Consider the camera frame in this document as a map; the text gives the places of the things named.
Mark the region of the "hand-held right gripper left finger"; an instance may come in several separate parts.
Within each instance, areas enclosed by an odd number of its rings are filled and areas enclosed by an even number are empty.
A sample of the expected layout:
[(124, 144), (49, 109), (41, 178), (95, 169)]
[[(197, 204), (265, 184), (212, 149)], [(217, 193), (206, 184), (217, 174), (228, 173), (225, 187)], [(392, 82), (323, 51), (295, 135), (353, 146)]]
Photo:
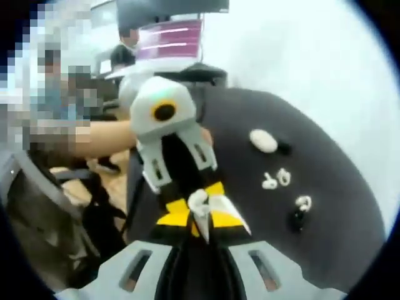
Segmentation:
[(103, 262), (91, 282), (56, 299), (185, 299), (189, 244), (204, 236), (204, 225), (203, 214), (167, 214), (148, 236)]

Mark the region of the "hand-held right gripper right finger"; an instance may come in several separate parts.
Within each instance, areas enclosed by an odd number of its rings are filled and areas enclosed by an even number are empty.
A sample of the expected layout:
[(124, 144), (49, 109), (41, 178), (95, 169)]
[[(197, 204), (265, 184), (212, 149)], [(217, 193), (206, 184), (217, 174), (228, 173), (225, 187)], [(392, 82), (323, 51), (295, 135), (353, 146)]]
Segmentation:
[(208, 243), (217, 250), (228, 283), (239, 299), (343, 299), (332, 287), (308, 281), (301, 266), (230, 214), (209, 214)]

